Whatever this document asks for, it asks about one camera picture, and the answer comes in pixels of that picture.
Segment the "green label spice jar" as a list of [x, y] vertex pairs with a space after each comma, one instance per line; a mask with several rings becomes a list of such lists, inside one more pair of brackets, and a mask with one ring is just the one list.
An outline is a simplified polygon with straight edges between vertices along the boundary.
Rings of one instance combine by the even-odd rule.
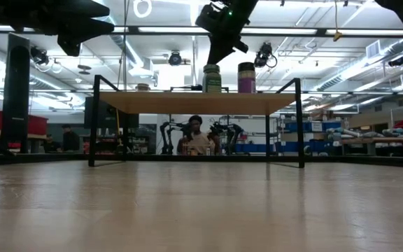
[[203, 72], [203, 92], [221, 93], [222, 78], [220, 75], [220, 67], [216, 64], [207, 64], [204, 66]]

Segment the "wooden shelf with black legs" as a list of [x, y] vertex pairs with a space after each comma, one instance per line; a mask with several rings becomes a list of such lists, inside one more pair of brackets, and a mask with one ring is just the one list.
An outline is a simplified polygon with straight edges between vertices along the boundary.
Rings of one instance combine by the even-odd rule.
[[96, 156], [97, 112], [99, 101], [126, 114], [203, 114], [265, 117], [266, 154], [270, 156], [269, 116], [295, 103], [298, 156], [304, 157], [301, 80], [292, 79], [274, 94], [190, 93], [190, 92], [123, 92], [101, 75], [94, 77], [90, 157]]

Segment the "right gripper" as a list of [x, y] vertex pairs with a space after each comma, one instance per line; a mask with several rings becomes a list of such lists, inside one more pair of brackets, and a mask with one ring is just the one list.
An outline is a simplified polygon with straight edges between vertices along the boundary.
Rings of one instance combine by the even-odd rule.
[[218, 64], [227, 56], [239, 51], [248, 52], [248, 46], [241, 40], [241, 32], [248, 23], [235, 23], [222, 26], [220, 23], [211, 23], [208, 25], [211, 42], [207, 64]]

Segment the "white floor lamp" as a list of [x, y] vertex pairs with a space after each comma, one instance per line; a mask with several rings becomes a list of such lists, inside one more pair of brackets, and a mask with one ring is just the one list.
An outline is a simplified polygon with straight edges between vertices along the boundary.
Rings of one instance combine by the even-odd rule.
[[0, 144], [20, 143], [20, 152], [28, 152], [28, 110], [30, 79], [30, 41], [16, 34], [8, 35], [6, 75]]

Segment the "overhead light bar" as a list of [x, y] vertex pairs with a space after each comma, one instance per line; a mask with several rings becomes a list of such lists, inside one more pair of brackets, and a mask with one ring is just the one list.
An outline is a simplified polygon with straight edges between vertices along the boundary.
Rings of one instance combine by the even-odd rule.
[[[315, 37], [332, 38], [339, 32], [342, 38], [403, 39], [403, 29], [333, 29], [309, 27], [244, 27], [239, 36], [254, 37]], [[116, 26], [102, 36], [210, 36], [211, 32], [196, 26]]]

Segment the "black aluminium table frame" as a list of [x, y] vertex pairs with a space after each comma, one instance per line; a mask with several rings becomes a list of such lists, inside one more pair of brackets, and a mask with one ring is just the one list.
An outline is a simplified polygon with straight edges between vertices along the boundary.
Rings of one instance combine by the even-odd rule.
[[87, 161], [94, 165], [97, 161], [145, 161], [145, 162], [272, 162], [295, 163], [297, 165], [307, 163], [335, 162], [362, 165], [381, 165], [403, 167], [403, 157], [376, 157], [363, 155], [345, 155], [332, 157], [297, 157], [297, 156], [179, 156], [179, 155], [90, 155], [77, 153], [55, 154], [17, 154], [0, 155], [0, 165], [35, 162], [60, 162], [60, 161]]

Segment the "purple label spice jar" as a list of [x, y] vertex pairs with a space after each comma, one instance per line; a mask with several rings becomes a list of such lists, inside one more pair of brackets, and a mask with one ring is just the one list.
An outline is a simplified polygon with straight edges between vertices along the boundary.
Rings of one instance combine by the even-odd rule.
[[252, 62], [242, 62], [238, 65], [237, 88], [239, 93], [256, 93], [255, 65]]

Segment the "wooden table with rolls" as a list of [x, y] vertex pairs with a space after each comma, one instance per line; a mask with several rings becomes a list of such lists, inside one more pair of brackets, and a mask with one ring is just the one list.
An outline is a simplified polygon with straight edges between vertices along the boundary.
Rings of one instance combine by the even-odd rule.
[[350, 138], [341, 138], [339, 140], [343, 147], [351, 144], [365, 145], [369, 155], [376, 155], [377, 144], [385, 144], [386, 146], [395, 144], [403, 146], [402, 128], [384, 129], [381, 134], [377, 132], [357, 133], [345, 129], [344, 134], [350, 136]]

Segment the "person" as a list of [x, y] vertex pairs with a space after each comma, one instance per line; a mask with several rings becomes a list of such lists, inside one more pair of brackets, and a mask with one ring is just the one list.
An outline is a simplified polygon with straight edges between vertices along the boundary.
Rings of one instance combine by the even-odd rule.
[[43, 142], [43, 148], [46, 153], [57, 153], [62, 151], [60, 143], [54, 141], [51, 134], [46, 135], [46, 140]]
[[219, 155], [220, 138], [218, 135], [201, 131], [202, 117], [192, 115], [189, 120], [189, 132], [178, 141], [177, 153], [182, 155], [187, 151], [196, 151], [197, 155]]
[[63, 129], [63, 140], [62, 140], [62, 149], [63, 151], [78, 151], [80, 149], [80, 138], [79, 136], [71, 129], [71, 126], [68, 124], [62, 125]]

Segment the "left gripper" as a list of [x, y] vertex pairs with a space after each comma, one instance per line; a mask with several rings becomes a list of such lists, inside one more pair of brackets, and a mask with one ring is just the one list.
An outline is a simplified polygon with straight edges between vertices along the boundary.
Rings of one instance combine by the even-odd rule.
[[[67, 14], [89, 18], [61, 24], [55, 12], [58, 7]], [[114, 30], [110, 22], [92, 19], [108, 15], [110, 9], [93, 0], [0, 0], [0, 25], [8, 25], [16, 32], [32, 28], [45, 35], [58, 34], [58, 45], [73, 57], [79, 56], [83, 42]]]

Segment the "black monitor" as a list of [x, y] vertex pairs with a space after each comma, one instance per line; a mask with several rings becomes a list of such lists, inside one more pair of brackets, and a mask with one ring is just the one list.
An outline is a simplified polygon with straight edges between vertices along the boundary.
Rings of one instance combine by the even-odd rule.
[[[84, 128], [90, 129], [92, 126], [92, 109], [93, 98], [85, 98], [85, 116], [84, 116]], [[126, 114], [117, 110], [115, 107], [100, 100], [97, 112], [97, 127], [115, 129], [117, 126], [123, 128], [127, 125], [128, 128], [139, 127], [139, 114]]]

